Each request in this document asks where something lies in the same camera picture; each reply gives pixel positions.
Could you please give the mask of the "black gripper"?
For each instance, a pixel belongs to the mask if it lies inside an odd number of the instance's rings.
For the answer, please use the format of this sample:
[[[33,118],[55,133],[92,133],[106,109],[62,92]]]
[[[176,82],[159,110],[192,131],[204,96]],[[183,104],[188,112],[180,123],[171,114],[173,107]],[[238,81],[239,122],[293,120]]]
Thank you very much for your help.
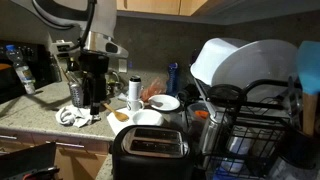
[[[100,112],[101,100],[106,99],[105,73],[108,70],[109,58],[98,54],[82,53],[79,57],[80,67],[83,71],[82,87],[91,101],[90,114]]]

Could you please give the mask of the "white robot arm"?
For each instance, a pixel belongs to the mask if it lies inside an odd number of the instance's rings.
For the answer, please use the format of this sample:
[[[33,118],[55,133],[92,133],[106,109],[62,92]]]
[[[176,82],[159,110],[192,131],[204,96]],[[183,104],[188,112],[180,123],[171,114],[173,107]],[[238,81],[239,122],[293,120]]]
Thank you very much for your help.
[[[43,23],[55,29],[67,30],[78,25],[80,37],[74,45],[60,48],[62,52],[80,51],[83,77],[84,106],[90,114],[99,113],[106,99],[105,73],[110,57],[127,58],[128,51],[116,44],[114,30],[117,20],[117,0],[10,0],[27,9]]]

